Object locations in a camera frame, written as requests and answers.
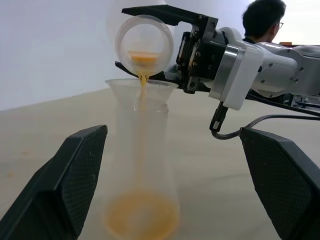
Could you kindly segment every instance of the black hair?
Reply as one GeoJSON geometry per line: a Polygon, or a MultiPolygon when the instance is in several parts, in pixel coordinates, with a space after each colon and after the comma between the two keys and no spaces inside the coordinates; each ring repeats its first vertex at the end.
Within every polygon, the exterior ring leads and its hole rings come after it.
{"type": "Polygon", "coordinates": [[[286,4],[282,0],[256,0],[242,16],[245,36],[260,38],[268,29],[280,22],[285,15],[286,4]]]}

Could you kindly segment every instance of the orange liquid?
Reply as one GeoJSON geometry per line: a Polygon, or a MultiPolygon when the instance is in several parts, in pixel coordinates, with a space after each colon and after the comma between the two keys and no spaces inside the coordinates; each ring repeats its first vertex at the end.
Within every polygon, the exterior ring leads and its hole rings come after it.
{"type": "Polygon", "coordinates": [[[119,240],[164,240],[177,227],[179,210],[169,198],[144,190],[144,163],[146,162],[146,84],[158,54],[130,52],[132,63],[141,82],[139,97],[139,125],[134,156],[134,183],[131,192],[124,193],[108,205],[104,224],[119,240]]]}
{"type": "Polygon", "coordinates": [[[133,190],[109,205],[105,225],[120,240],[164,240],[176,229],[178,220],[178,208],[169,199],[133,190]]]}

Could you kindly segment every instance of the textured grip surface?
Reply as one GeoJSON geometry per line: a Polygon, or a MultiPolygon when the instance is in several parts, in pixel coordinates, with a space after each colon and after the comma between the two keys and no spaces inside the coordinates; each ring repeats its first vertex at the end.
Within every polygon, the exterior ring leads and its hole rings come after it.
{"type": "Polygon", "coordinates": [[[307,170],[317,166],[283,137],[243,128],[240,138],[255,191],[278,235],[283,240],[300,239],[319,204],[316,184],[300,163],[307,170]]]}
{"type": "Polygon", "coordinates": [[[76,236],[82,231],[95,193],[105,138],[103,131],[86,138],[61,181],[61,198],[76,236]]]}

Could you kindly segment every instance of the clear plastic cup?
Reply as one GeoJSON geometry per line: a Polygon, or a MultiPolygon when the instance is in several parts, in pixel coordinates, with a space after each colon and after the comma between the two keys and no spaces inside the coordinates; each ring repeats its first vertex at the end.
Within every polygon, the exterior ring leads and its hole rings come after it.
{"type": "Polygon", "coordinates": [[[165,156],[167,100],[174,83],[106,81],[117,99],[115,158],[107,174],[103,223],[119,240],[164,240],[179,222],[179,202],[165,156]]]}
{"type": "Polygon", "coordinates": [[[174,50],[172,34],[160,19],[139,15],[120,27],[115,52],[131,73],[152,76],[169,64],[174,50]]]}

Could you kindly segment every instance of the table surface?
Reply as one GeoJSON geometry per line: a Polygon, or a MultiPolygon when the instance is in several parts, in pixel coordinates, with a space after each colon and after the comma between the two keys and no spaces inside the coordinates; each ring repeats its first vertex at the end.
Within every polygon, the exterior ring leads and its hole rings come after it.
{"type": "MultiPolygon", "coordinates": [[[[217,140],[209,123],[218,101],[207,93],[176,89],[168,101],[167,154],[181,208],[174,240],[279,240],[252,183],[239,138],[217,140]]],[[[79,240],[106,240],[100,210],[113,158],[116,100],[111,89],[0,112],[0,217],[28,180],[69,135],[106,124],[108,135],[97,188],[79,240]]],[[[286,110],[246,100],[229,110],[222,133],[236,131],[267,114],[286,110]]],[[[318,122],[271,119],[257,129],[293,140],[319,166],[318,122]]]]}

